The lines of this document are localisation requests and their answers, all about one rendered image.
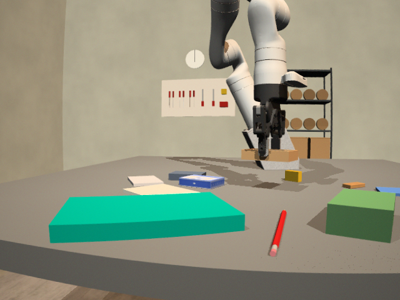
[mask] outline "shelf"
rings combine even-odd
[[[331,70],[287,70],[288,72],[294,71],[303,77],[325,77],[331,73]]]
[[[280,102],[280,104],[327,104],[332,100],[287,100]]]
[[[298,133],[330,133],[330,130],[319,130],[319,129],[313,129],[313,130],[308,130],[308,129],[287,129],[288,132],[295,133],[296,131]]]

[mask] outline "clock face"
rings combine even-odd
[[[186,64],[193,69],[200,68],[204,62],[204,54],[200,50],[192,50],[186,55]]]

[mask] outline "gray tabletop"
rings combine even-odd
[[[321,273],[330,275],[325,279],[330,283],[339,280],[346,284],[346,274],[385,274],[386,284],[394,280],[400,273],[398,204],[391,243],[324,232],[327,203],[343,189],[343,183],[359,181],[366,184],[362,189],[368,191],[376,186],[399,186],[400,164],[385,160],[301,159],[300,165],[302,182],[289,182],[284,180],[284,171],[265,171],[253,161],[134,157],[2,183],[0,251],[4,255],[0,268],[160,299],[243,299],[249,295],[252,299],[264,299],[262,295],[266,291],[271,293],[271,288],[265,284],[253,286],[257,281],[261,285],[264,281],[291,278],[294,289],[296,284],[304,287],[309,280],[321,279]],[[125,195],[123,189],[131,187],[128,176],[155,175],[164,183],[178,186],[177,181],[168,181],[168,174],[173,171],[206,171],[210,176],[225,177],[225,186],[213,189],[212,193],[246,215],[246,230],[163,239],[50,244],[48,225],[69,197]],[[281,245],[277,256],[271,257],[268,252],[283,209],[287,217]],[[135,283],[128,278],[136,278]],[[242,286],[244,283],[247,287],[250,284],[251,289]],[[290,290],[286,286],[285,293],[299,295],[298,288]]]

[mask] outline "orange eraser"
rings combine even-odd
[[[365,188],[365,183],[362,182],[348,182],[343,184],[344,188],[348,189],[357,189],[357,188]]]

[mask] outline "red pencil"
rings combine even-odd
[[[271,256],[275,256],[276,251],[278,251],[279,243],[281,242],[283,226],[285,224],[285,219],[286,219],[286,211],[283,210],[281,213],[281,217],[279,218],[279,223],[276,228],[274,241],[272,242],[271,252],[269,253],[269,255]]]

